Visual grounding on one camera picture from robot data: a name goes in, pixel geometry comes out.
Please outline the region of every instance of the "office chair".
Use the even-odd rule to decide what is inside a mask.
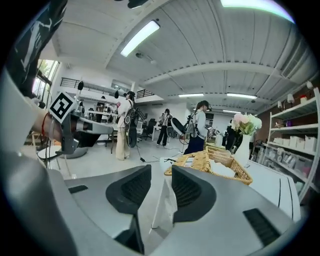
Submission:
[[[152,139],[152,133],[154,132],[154,126],[157,124],[156,120],[154,118],[151,118],[148,126],[144,129],[145,135],[141,136],[142,138],[145,138],[145,141],[147,138]]]
[[[136,126],[136,133],[137,135],[142,135],[144,132],[144,129],[143,129],[143,122],[141,121],[138,121],[138,124]]]

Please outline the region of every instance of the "window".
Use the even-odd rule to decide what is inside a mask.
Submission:
[[[32,92],[45,103],[46,107],[48,107],[52,101],[50,90],[58,66],[59,62],[55,60],[38,60],[38,72],[33,83]]]

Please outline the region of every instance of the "pink flower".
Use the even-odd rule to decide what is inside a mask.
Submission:
[[[249,122],[249,118],[248,118],[248,116],[247,116],[246,114],[243,114],[243,115],[242,115],[241,122],[242,122],[243,124],[246,124],[246,123]]]
[[[236,113],[236,114],[234,115],[233,121],[236,122],[236,123],[241,122],[241,121],[242,121],[242,114]]]

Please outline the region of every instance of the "white vase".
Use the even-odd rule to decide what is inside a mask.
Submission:
[[[240,147],[234,154],[234,158],[238,161],[241,166],[245,166],[248,163],[250,157],[249,143],[251,135],[243,135]]]

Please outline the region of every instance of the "wicker basket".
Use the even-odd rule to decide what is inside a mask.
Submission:
[[[204,147],[211,147],[211,148],[214,148],[217,150],[226,150],[226,148],[224,146],[216,146],[214,143],[211,143],[211,142],[206,142],[204,144]]]
[[[194,158],[190,168],[199,170],[201,172],[209,173],[211,171],[211,165],[209,160],[209,155],[207,151],[200,151],[191,154],[185,154],[177,159],[174,163],[175,166],[185,166],[189,158]],[[170,166],[165,172],[164,175],[172,176],[172,166]]]
[[[219,147],[216,147],[216,146],[206,146],[204,148],[208,153],[215,153],[215,152],[225,152],[226,149],[222,149],[222,148],[219,148]]]
[[[177,159],[174,163],[176,166],[185,166],[188,158],[194,158],[192,161],[192,165],[190,168],[199,170],[201,172],[210,173],[216,176],[224,177],[225,179],[240,181],[246,185],[250,185],[253,182],[251,176],[247,173],[247,171],[232,157],[225,157],[222,155],[209,153],[206,150],[199,151],[196,153],[185,154]],[[235,172],[234,177],[220,175],[211,170],[210,159],[214,160],[216,163],[221,163],[225,167],[230,168]],[[170,166],[165,172],[164,175],[172,176],[172,167]]]
[[[213,153],[208,153],[208,157],[209,159],[214,160],[214,162],[221,163],[225,167],[228,167],[235,172],[234,177],[220,175],[210,170],[211,174],[224,177],[229,180],[240,181],[246,185],[250,185],[253,182],[253,179],[249,173],[247,173],[247,171],[233,157],[224,157]]]

